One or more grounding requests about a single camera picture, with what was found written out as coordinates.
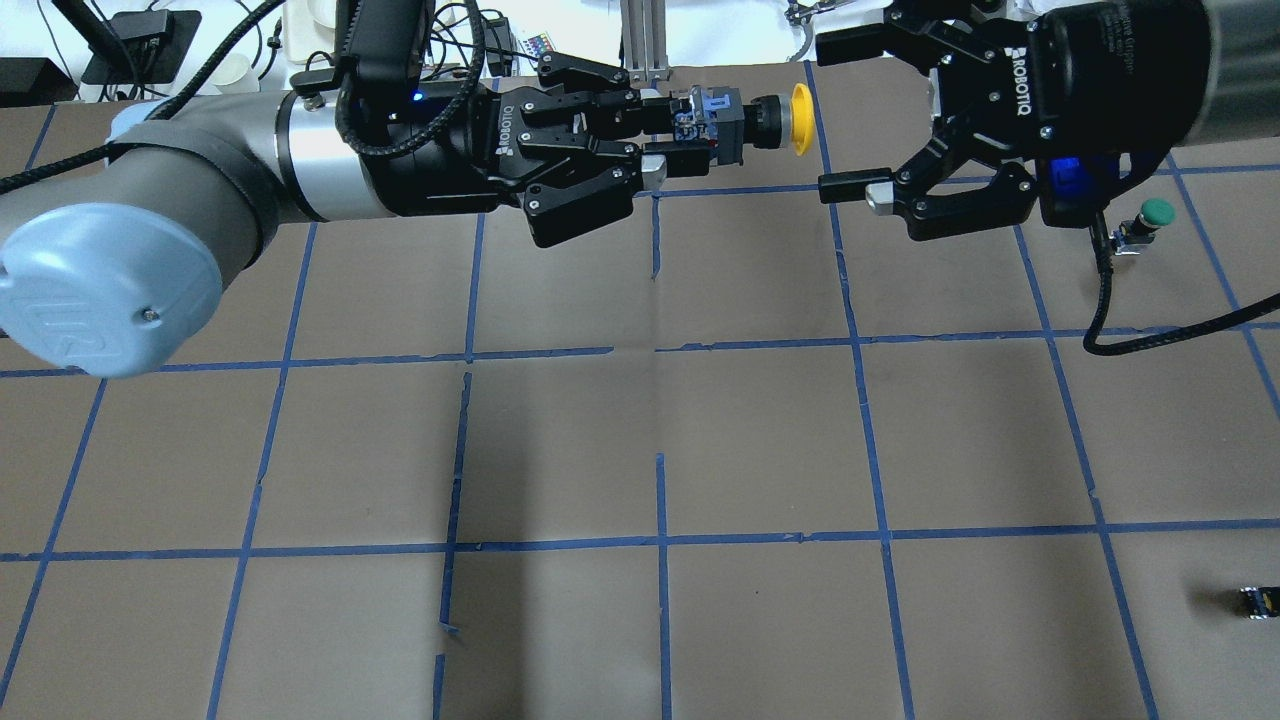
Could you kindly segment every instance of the yellow disc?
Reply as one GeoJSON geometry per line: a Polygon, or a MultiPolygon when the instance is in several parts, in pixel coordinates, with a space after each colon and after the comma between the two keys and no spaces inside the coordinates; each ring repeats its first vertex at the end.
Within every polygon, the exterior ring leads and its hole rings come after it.
{"type": "Polygon", "coordinates": [[[804,155],[818,137],[818,117],[813,111],[813,95],[809,86],[796,83],[791,91],[791,147],[796,155],[804,155]]]}

